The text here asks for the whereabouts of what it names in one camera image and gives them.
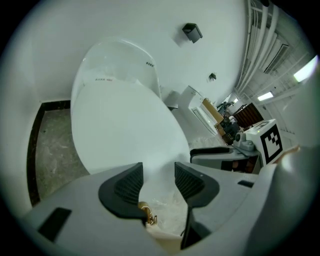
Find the small black box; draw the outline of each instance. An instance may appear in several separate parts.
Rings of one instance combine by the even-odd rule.
[[[196,41],[198,41],[200,38],[203,37],[197,24],[194,24],[194,23],[185,24],[185,26],[182,28],[182,31],[193,43],[195,43]]]

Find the black floor trim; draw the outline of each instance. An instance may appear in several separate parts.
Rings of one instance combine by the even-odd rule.
[[[35,206],[40,202],[37,179],[36,179],[36,147],[42,119],[46,111],[70,109],[70,100],[42,103],[35,116],[30,133],[28,151],[26,157],[26,179],[28,184],[31,205]]]

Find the wall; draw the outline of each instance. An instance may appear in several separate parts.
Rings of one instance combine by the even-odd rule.
[[[240,72],[246,5],[242,0],[55,0],[42,3],[27,22],[43,102],[70,99],[82,58],[103,37],[126,38],[147,50],[163,87],[182,93],[192,85],[214,102],[232,90]],[[195,44],[181,30],[188,22],[203,34]],[[212,72],[215,81],[208,80]]]
[[[234,112],[236,112],[239,108],[241,108],[242,105],[244,105],[244,102],[242,101],[242,99],[238,97],[234,92],[232,92],[228,102],[235,102],[235,99],[238,99],[238,101],[234,103],[233,106],[228,107],[228,111],[231,115]]]
[[[30,27],[11,39],[0,64],[0,191],[11,212],[31,209],[27,185],[27,149],[40,107],[32,63]]]

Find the floor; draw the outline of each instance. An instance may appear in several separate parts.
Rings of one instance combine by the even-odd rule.
[[[70,109],[45,112],[36,144],[35,175],[40,200],[89,175],[74,146]]]

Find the ceiling light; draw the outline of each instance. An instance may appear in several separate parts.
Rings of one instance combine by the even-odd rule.
[[[264,100],[272,98],[272,97],[273,97],[273,94],[271,93],[271,91],[269,91],[268,93],[258,97],[258,100],[259,101],[264,101]]]
[[[310,60],[303,68],[301,68],[297,73],[293,76],[298,81],[301,82],[302,80],[311,76],[314,72],[318,62],[318,56],[316,55],[312,60]]]

